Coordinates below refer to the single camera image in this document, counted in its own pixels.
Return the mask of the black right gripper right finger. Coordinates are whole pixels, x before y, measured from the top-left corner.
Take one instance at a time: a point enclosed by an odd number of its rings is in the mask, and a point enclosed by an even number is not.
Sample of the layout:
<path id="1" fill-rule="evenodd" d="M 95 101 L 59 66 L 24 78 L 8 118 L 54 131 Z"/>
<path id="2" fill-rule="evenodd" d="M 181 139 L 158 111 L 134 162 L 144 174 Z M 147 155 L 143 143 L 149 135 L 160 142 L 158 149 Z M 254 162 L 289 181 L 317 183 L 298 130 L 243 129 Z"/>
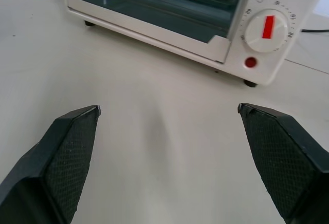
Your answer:
<path id="1" fill-rule="evenodd" d="M 248 103 L 237 108 L 251 154 L 286 224 L 329 224 L 329 152 L 292 116 Z"/>

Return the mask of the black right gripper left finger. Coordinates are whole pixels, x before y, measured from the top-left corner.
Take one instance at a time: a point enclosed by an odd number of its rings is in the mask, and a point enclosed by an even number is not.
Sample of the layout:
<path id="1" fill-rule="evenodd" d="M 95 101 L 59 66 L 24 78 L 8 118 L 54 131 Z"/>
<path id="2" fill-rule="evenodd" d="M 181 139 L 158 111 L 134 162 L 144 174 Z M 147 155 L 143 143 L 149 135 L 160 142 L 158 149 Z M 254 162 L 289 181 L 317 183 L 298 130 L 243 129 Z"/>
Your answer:
<path id="1" fill-rule="evenodd" d="M 0 183 L 0 224 L 71 224 L 100 114 L 92 105 L 54 120 Z"/>

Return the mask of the white toaster oven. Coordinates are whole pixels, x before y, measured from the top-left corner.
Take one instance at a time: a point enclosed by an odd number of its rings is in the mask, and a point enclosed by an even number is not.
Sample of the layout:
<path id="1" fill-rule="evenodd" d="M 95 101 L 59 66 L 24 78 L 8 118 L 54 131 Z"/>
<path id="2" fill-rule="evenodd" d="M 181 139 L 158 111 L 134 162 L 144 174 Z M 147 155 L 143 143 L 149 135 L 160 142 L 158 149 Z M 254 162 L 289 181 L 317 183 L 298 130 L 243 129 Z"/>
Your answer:
<path id="1" fill-rule="evenodd" d="M 248 86 L 254 87 L 259 84 L 266 85 L 271 83 L 275 78 L 317 2 L 318 0 L 239 0 L 230 30 L 230 46 L 223 63 L 214 62 L 201 57 L 194 57 L 191 54 L 186 56 L 181 55 L 176 50 L 169 51 L 161 46 L 150 44 L 146 41 L 142 42 L 239 77 L 243 79 Z M 83 19 L 87 26 L 98 25 L 129 36 L 126 30 L 119 29 L 108 23 L 91 20 L 82 14 L 70 11 L 65 0 L 64 3 L 67 11 Z M 252 50 L 246 44 L 244 35 L 250 19 L 260 11 L 267 9 L 280 11 L 286 16 L 288 20 L 288 36 L 279 49 L 269 53 L 260 53 Z M 248 57 L 257 59 L 258 64 L 256 67 L 247 68 L 245 66 L 244 62 Z"/>

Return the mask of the glass oven door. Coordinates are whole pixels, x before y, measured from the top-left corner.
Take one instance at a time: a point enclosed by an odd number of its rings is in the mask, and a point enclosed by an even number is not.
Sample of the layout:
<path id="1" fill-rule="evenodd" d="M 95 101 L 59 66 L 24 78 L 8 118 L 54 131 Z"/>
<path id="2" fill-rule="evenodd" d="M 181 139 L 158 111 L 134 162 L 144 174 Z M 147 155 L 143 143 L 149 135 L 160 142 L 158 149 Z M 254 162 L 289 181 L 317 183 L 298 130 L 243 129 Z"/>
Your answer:
<path id="1" fill-rule="evenodd" d="M 70 11 L 126 30 L 141 41 L 225 61 L 239 0 L 65 0 Z"/>

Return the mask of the red indicator light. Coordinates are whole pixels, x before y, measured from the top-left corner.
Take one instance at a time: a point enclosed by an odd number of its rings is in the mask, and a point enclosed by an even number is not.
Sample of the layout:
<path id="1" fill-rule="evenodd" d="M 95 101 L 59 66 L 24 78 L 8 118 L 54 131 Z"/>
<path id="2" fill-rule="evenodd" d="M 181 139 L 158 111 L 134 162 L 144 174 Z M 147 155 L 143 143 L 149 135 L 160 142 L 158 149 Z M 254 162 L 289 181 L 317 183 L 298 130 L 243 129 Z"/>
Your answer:
<path id="1" fill-rule="evenodd" d="M 246 66 L 247 68 L 254 68 L 254 67 L 257 66 L 258 61 L 257 61 L 257 59 L 254 58 L 254 57 L 248 57 L 248 58 L 245 60 L 244 64 L 245 64 L 245 66 Z"/>

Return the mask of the white timer knob red stripe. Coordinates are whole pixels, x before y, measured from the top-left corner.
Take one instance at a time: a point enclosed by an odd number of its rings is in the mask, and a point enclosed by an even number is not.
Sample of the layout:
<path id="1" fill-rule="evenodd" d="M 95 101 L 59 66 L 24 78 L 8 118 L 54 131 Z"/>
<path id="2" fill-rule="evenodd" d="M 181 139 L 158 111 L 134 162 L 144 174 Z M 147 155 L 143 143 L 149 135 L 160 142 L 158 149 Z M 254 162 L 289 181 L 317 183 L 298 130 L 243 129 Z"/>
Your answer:
<path id="1" fill-rule="evenodd" d="M 254 51 L 269 53 L 279 49 L 288 36 L 288 20 L 277 10 L 263 10 L 254 15 L 245 30 L 245 42 Z"/>

